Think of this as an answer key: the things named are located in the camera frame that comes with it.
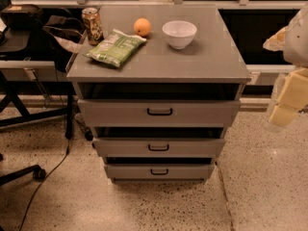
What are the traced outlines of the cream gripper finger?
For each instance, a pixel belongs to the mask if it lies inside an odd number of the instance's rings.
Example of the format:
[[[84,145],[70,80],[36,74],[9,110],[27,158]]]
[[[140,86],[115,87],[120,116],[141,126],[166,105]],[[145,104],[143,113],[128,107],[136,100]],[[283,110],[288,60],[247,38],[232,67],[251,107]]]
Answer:
[[[308,69],[297,68],[290,72],[280,91],[269,123],[286,127],[297,118],[298,112],[308,105]]]
[[[283,51],[285,48],[285,36],[286,28],[282,28],[264,42],[263,48],[273,52]]]

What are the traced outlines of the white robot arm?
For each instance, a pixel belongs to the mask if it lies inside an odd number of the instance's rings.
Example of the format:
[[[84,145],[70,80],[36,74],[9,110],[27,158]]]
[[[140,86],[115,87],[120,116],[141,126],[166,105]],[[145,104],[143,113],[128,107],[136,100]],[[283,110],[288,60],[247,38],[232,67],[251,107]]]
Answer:
[[[282,51],[284,60],[295,66],[287,76],[276,80],[268,128],[281,131],[308,105],[308,5],[290,23],[263,44],[269,51]]]

